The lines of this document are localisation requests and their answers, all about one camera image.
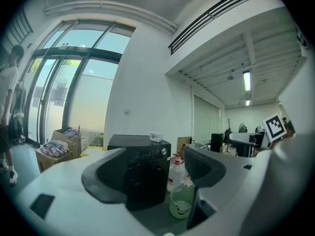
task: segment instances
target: white sneaker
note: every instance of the white sneaker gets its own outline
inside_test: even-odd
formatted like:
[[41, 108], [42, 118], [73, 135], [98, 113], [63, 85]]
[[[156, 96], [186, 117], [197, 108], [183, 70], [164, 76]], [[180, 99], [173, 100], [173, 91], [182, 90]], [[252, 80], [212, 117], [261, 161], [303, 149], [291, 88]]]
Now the white sneaker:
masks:
[[15, 171], [10, 171], [10, 184], [16, 185], [18, 174]]
[[7, 165], [3, 166], [3, 164], [0, 163], [0, 173], [3, 173], [8, 170], [9, 170], [9, 167]]

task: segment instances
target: person's hand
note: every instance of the person's hand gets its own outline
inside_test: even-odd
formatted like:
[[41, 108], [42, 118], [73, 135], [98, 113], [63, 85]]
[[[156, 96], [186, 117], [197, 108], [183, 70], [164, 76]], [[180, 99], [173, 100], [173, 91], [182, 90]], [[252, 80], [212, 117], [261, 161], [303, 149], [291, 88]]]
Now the person's hand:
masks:
[[6, 115], [3, 115], [3, 116], [2, 116], [2, 118], [1, 118], [1, 124], [2, 124], [3, 126], [5, 126], [5, 127], [8, 125]]

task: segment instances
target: person's arm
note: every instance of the person's arm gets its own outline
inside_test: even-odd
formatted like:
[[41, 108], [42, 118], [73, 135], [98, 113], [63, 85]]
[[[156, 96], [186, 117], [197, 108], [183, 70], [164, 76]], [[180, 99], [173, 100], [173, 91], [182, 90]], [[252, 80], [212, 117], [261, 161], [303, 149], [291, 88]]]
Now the person's arm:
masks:
[[9, 89], [8, 94], [6, 96], [6, 99], [5, 99], [3, 115], [1, 117], [1, 124], [3, 126], [8, 125], [7, 120], [9, 119], [8, 117], [9, 117], [9, 110], [10, 110], [10, 106], [11, 106], [12, 97], [13, 97], [13, 91], [12, 91], [12, 89]]

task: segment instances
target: white door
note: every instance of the white door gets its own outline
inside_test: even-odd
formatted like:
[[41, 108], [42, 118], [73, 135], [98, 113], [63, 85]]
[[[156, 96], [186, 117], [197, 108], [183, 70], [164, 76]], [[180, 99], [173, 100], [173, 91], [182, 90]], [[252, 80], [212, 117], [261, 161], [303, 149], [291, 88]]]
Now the white door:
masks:
[[194, 140], [206, 144], [211, 134], [220, 132], [219, 109], [207, 101], [194, 97]]

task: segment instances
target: tube light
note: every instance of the tube light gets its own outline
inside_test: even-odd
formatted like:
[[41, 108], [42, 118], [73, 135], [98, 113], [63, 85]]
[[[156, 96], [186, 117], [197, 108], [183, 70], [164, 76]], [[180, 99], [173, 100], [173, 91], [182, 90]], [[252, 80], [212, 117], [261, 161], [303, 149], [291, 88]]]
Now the tube light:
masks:
[[251, 72], [243, 72], [244, 82], [245, 82], [245, 91], [251, 90]]

